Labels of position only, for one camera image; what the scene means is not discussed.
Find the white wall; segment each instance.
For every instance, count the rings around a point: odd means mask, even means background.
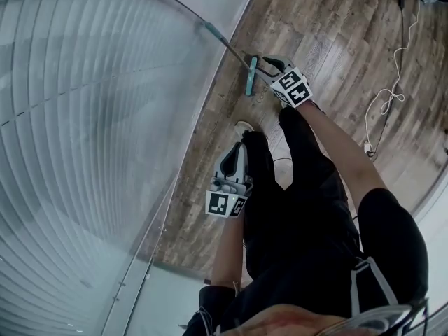
[[[170,0],[0,1],[0,334],[99,335],[224,48]]]
[[[448,171],[415,218],[428,248],[428,297],[433,314],[448,302]]]
[[[204,280],[152,265],[127,330],[127,336],[182,336],[199,309]]]

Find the floorboard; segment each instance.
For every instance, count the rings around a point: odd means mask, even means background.
[[[406,41],[417,11],[417,0],[406,0]],[[448,8],[421,5],[419,19],[403,57],[399,89],[406,100],[393,104],[374,162],[410,211],[447,164]],[[396,79],[393,51],[401,44],[401,20],[397,0],[252,0],[232,44],[248,60],[251,55],[290,57],[321,108],[362,145],[368,104]],[[290,156],[278,124],[279,102],[260,80],[253,96],[246,97],[245,84],[245,70],[226,54],[190,142],[157,248],[159,261],[209,276],[223,220],[204,213],[205,190],[215,159],[237,140],[238,120],[262,128],[275,160]],[[379,110],[385,98],[368,116],[374,144],[384,123]],[[277,160],[275,167],[277,181],[287,187],[291,161]]]

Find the power cable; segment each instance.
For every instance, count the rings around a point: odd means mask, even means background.
[[[409,27],[409,38],[407,41],[407,45],[406,47],[404,46],[404,43],[402,44],[402,46],[400,48],[398,48],[397,50],[395,50],[395,52],[393,53],[393,60],[395,62],[395,67],[397,69],[397,74],[398,74],[398,79],[396,80],[396,82],[393,84],[393,87],[391,90],[389,90],[388,88],[383,88],[382,90],[380,90],[377,95],[375,96],[375,98],[370,102],[367,111],[365,112],[365,133],[366,133],[366,137],[367,137],[367,141],[364,143],[364,151],[367,153],[367,155],[371,158],[373,157],[377,157],[378,153],[377,153],[377,149],[379,146],[379,143],[377,144],[375,150],[373,149],[372,143],[370,142],[370,135],[369,135],[369,128],[368,128],[368,114],[370,111],[370,108],[372,107],[372,105],[374,104],[374,102],[378,99],[378,97],[381,95],[381,93],[383,92],[389,92],[389,98],[387,99],[387,101],[385,101],[380,109],[380,113],[384,116],[386,115],[386,121],[384,123],[384,128],[381,132],[381,136],[380,136],[380,140],[379,142],[381,142],[383,133],[384,133],[384,129],[386,128],[386,123],[387,120],[389,119],[389,116],[391,114],[391,110],[392,110],[392,104],[394,102],[394,99],[396,98],[398,101],[403,102],[405,100],[405,96],[403,93],[400,94],[396,94],[396,88],[401,80],[401,70],[403,69],[403,53],[405,50],[408,50],[410,47],[410,43],[411,43],[411,31],[412,28],[418,24],[419,22],[419,14],[420,14],[420,1],[417,0],[417,3],[419,5],[419,9],[417,11],[417,16],[416,16],[416,21]],[[404,30],[404,16],[403,16],[403,8],[404,8],[404,0],[399,0],[399,5],[400,5],[400,9],[401,9],[401,14],[402,14],[402,23],[403,23],[403,30]],[[399,51],[402,51],[401,53],[401,63],[400,66],[398,66],[398,62],[397,62],[397,53]]]

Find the white sneaker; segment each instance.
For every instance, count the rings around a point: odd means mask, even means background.
[[[244,122],[243,120],[237,122],[237,124],[235,125],[235,132],[238,134],[238,137],[240,139],[243,138],[243,133],[245,133],[246,131],[253,132],[254,128],[247,122]]]

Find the black pants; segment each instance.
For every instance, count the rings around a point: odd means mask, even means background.
[[[242,140],[247,147],[248,174],[253,178],[244,220],[246,266],[253,279],[269,267],[271,257],[278,258],[274,251],[279,244],[283,244],[281,254],[297,255],[312,247],[321,232],[319,223],[326,223],[327,214],[332,214],[330,224],[335,233],[359,238],[340,175],[322,154],[307,121],[291,107],[280,112],[279,121],[293,160],[293,183],[286,190],[275,181],[265,135],[245,132]]]

